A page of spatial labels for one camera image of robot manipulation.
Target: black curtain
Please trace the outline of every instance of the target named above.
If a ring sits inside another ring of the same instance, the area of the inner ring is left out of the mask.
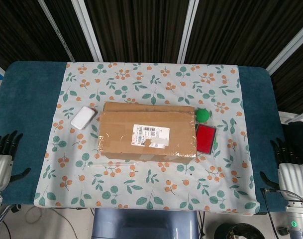
[[[36,0],[0,0],[0,66],[17,60],[69,61]]]
[[[85,0],[104,61],[176,63],[189,0]]]
[[[266,68],[303,27],[303,0],[200,0],[186,63]]]
[[[93,61],[81,25],[70,0],[45,0],[76,61]]]
[[[303,45],[271,76],[280,111],[303,112]]]

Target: floral tablecloth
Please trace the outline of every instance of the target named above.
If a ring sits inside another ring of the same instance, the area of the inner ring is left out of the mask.
[[[105,101],[206,108],[212,154],[188,164],[108,159],[98,152]],[[70,121],[82,106],[98,114],[78,130]],[[34,204],[258,212],[237,66],[67,63]]]

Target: black bucket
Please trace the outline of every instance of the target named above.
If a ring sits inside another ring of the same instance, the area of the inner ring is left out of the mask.
[[[222,224],[215,230],[214,239],[233,239],[234,235],[248,239],[265,239],[256,227],[246,223]]]

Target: red object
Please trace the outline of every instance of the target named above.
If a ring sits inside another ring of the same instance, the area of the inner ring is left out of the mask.
[[[202,153],[211,154],[216,128],[203,124],[197,129],[197,150]]]

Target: robotic hand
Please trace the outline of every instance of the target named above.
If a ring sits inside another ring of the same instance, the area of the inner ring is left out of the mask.
[[[290,233],[291,239],[303,239],[303,165],[294,154],[290,145],[277,138],[278,145],[271,141],[278,168],[279,184],[270,181],[260,172],[263,181],[272,189],[261,189],[266,202],[265,192],[281,192],[288,200],[286,206],[288,227],[279,228],[280,235]]]
[[[4,137],[0,136],[0,193],[8,186],[10,182],[25,177],[31,170],[30,168],[26,168],[22,173],[11,176],[17,146],[23,137],[22,133],[15,137],[16,134],[17,131],[14,131],[13,133],[7,134]],[[2,222],[3,217],[6,215],[9,209],[10,207],[8,207],[7,210],[3,211],[0,214],[0,223]]]

